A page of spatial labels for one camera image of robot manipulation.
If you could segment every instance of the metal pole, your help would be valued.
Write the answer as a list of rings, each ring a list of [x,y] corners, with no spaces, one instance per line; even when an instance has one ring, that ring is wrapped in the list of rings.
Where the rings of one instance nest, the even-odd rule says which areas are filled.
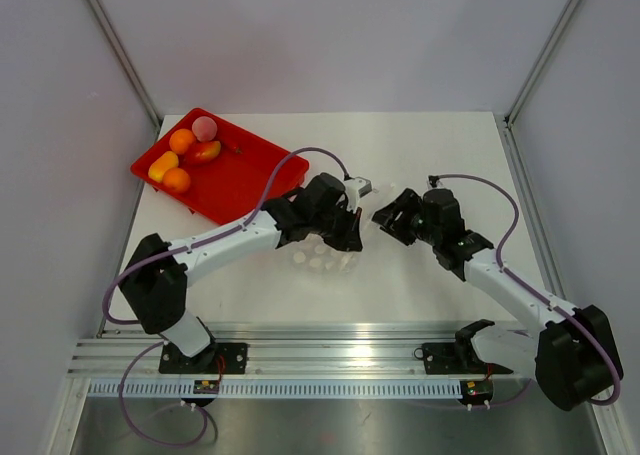
[[[536,62],[533,64],[533,68],[527,75],[527,78],[524,82],[524,85],[520,89],[518,96],[516,97],[513,105],[508,111],[506,116],[507,125],[509,128],[513,127],[518,115],[522,111],[524,104],[527,102],[529,97],[531,96],[533,89],[535,88],[538,80],[540,79],[544,69],[549,64],[551,57],[555,53],[558,48],[560,41],[567,31],[567,27],[575,17],[578,8],[582,4],[583,0],[568,0],[564,9],[562,10],[562,14],[558,21],[556,22],[551,34],[547,38],[547,41],[542,48],[542,51],[538,55]]]
[[[145,111],[147,112],[147,115],[151,119],[151,123],[153,123],[153,126],[156,132],[159,131],[160,126],[162,125],[162,118],[163,118],[162,114],[158,111],[158,109],[154,105],[153,100],[151,100],[151,97],[149,96],[146,89],[144,88],[144,85],[140,80],[140,77],[138,76],[135,68],[133,67],[133,64],[129,60],[129,57],[127,56],[127,52],[124,49],[124,46],[122,45],[122,42],[118,37],[118,34],[113,28],[113,24],[109,20],[109,16],[107,15],[107,12],[104,9],[102,2],[100,0],[85,0],[85,1],[87,2],[87,5],[91,10],[91,13],[93,14],[94,18],[98,22],[98,25],[102,33],[107,39],[107,43],[111,47],[113,54],[116,56],[118,62],[120,63],[120,66],[122,67],[122,70],[124,71],[127,79],[129,80],[131,87],[136,92],[138,99],[142,103]]]

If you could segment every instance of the red tray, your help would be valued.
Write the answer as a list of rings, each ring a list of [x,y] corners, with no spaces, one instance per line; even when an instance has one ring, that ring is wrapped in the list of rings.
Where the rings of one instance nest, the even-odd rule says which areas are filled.
[[[162,184],[149,178],[149,167],[164,152],[170,150],[169,138],[173,132],[180,128],[190,130],[194,120],[202,115],[213,118],[218,124],[215,139],[222,143],[220,155],[204,165],[188,166],[181,163],[180,167],[191,176],[191,186],[185,193],[169,192]],[[243,128],[201,108],[194,108],[136,160],[131,165],[131,171],[156,189],[182,202],[192,211],[222,225],[242,217],[255,208],[269,175],[288,153],[284,148]],[[309,162],[299,156],[293,157],[278,172],[269,191],[269,197],[279,197],[301,185],[308,169]]]

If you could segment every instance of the yellow mango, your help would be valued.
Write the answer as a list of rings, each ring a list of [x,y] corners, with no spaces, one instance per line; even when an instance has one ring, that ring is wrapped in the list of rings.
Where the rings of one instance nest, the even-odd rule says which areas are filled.
[[[162,183],[162,179],[164,178],[164,174],[167,173],[167,170],[176,168],[178,163],[178,156],[175,153],[171,151],[164,152],[162,156],[149,167],[149,178],[154,182]]]

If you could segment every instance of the white table surface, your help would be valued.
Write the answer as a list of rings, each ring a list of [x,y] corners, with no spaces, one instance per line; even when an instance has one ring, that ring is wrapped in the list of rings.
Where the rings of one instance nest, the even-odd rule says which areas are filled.
[[[318,113],[221,115],[289,150],[314,145],[336,153],[352,175],[376,184],[393,182],[422,193],[430,174],[462,172],[489,178],[516,194],[491,113]],[[164,135],[181,116],[167,116]],[[335,162],[309,154],[307,180]],[[497,244],[509,226],[508,203],[490,188],[450,181],[467,226]],[[179,202],[145,186],[126,248],[125,264],[144,236],[172,240],[215,224]],[[531,240],[521,222],[505,255],[531,281],[542,283]],[[254,254],[223,267],[193,286],[189,309],[206,322],[440,322],[452,325],[488,318],[513,318],[483,292],[443,270],[424,243],[406,248],[373,230],[348,273],[318,275],[295,267],[283,249]],[[111,312],[133,318],[122,294]],[[114,328],[107,323],[106,328]]]

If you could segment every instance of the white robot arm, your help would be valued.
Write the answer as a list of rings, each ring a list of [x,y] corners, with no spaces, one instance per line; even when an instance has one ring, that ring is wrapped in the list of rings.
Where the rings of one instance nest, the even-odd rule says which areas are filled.
[[[177,253],[147,264],[119,284],[146,333],[174,344],[192,366],[208,366],[215,339],[186,309],[189,287],[208,273],[251,253],[304,240],[310,233],[339,251],[361,251],[358,202],[371,191],[364,178],[341,182],[322,173],[295,193],[267,200],[255,216],[242,217],[198,236],[163,241],[157,234],[141,240],[128,267],[174,249]]]
[[[537,381],[563,410],[619,382],[614,372],[621,379],[622,365],[606,315],[593,305],[579,309],[507,268],[490,241],[465,227],[453,193],[439,188],[437,177],[432,181],[422,197],[405,189],[373,221],[405,245],[416,240],[431,245],[443,268],[492,297],[529,334],[503,330],[488,320],[474,322],[456,333],[459,364],[468,373],[489,363],[518,372]]]

